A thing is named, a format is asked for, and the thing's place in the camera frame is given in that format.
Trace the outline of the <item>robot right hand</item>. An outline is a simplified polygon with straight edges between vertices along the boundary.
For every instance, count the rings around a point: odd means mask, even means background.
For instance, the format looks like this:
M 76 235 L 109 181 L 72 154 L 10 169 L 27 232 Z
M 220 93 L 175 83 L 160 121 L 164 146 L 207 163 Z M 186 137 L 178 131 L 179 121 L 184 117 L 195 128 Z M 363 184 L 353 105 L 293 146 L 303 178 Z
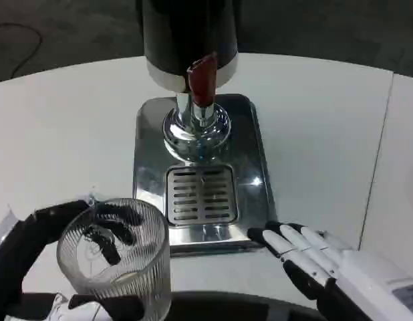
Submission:
M 269 221 L 247 236 L 326 320 L 413 320 L 413 277 L 392 261 L 296 223 Z

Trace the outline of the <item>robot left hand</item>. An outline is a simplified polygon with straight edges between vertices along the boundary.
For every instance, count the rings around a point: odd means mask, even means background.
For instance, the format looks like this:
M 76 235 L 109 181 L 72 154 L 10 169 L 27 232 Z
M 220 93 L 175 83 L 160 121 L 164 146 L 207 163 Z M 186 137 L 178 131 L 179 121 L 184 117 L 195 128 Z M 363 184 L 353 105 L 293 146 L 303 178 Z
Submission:
M 22 283 L 44 248 L 88 209 L 75 200 L 34 211 L 19 220 L 12 211 L 0 222 L 0 320 L 141 320 L 145 307 L 137 295 L 97 298 L 76 294 L 25 293 Z

